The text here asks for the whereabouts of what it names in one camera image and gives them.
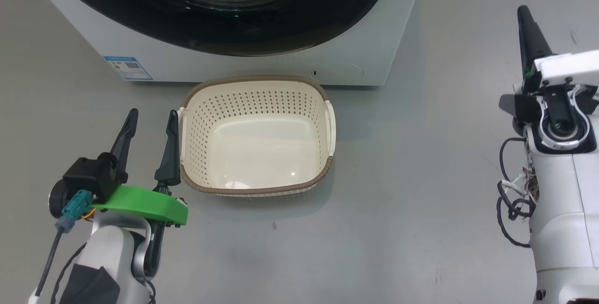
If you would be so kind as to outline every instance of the brown basket rim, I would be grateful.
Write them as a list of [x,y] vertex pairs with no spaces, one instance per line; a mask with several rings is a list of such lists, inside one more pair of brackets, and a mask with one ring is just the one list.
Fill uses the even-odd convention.
[[[304,84],[308,84],[320,93],[322,99],[324,101],[328,101],[329,97],[325,90],[318,85],[316,82],[312,80],[307,80],[306,78],[302,78],[299,76],[245,76],[245,77],[237,77],[237,78],[227,78],[224,80],[215,80],[211,82],[201,83],[195,86],[189,93],[185,96],[181,103],[181,107],[187,108],[189,102],[192,97],[197,94],[201,89],[205,89],[208,87],[213,87],[215,85],[222,84],[231,84],[238,82],[264,82],[264,81],[288,81],[288,82],[301,82]],[[323,180],[329,170],[331,169],[331,165],[333,162],[333,156],[329,156],[327,158],[327,162],[325,163],[325,167],[321,170],[321,172],[314,177],[310,181],[306,181],[303,183],[296,183],[295,185],[287,185],[280,187],[269,187],[269,188],[249,188],[249,189],[232,189],[232,188],[210,188],[204,187],[202,185],[198,185],[191,178],[189,178],[187,172],[185,171],[185,166],[181,163],[181,178],[183,181],[188,184],[189,187],[196,189],[196,191],[200,191],[203,193],[213,194],[213,195],[269,195],[269,194],[277,194],[284,193],[288,191],[295,191],[298,189],[304,189],[316,185],[319,181]]]

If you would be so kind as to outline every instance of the white washing machine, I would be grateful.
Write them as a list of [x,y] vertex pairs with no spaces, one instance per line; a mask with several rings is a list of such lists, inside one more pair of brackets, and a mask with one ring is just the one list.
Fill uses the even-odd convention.
[[51,0],[124,80],[383,85],[415,0]]

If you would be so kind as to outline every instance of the qr code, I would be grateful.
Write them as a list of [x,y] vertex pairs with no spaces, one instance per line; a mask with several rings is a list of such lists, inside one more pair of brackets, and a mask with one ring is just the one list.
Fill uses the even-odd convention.
[[129,69],[141,69],[141,67],[135,62],[125,62],[124,65],[126,65]]

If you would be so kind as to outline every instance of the plastic basket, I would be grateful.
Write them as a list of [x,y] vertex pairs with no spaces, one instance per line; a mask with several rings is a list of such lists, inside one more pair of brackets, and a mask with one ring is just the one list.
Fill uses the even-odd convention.
[[298,77],[200,84],[179,109],[181,176],[204,193],[238,197],[308,191],[329,171],[335,114],[327,93]]

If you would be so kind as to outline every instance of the green plastic bracket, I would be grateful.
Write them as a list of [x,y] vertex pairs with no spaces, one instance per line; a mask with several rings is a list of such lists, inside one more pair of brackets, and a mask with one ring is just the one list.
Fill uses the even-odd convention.
[[189,212],[184,203],[171,196],[128,185],[119,186],[106,203],[92,207],[179,225],[187,224]]

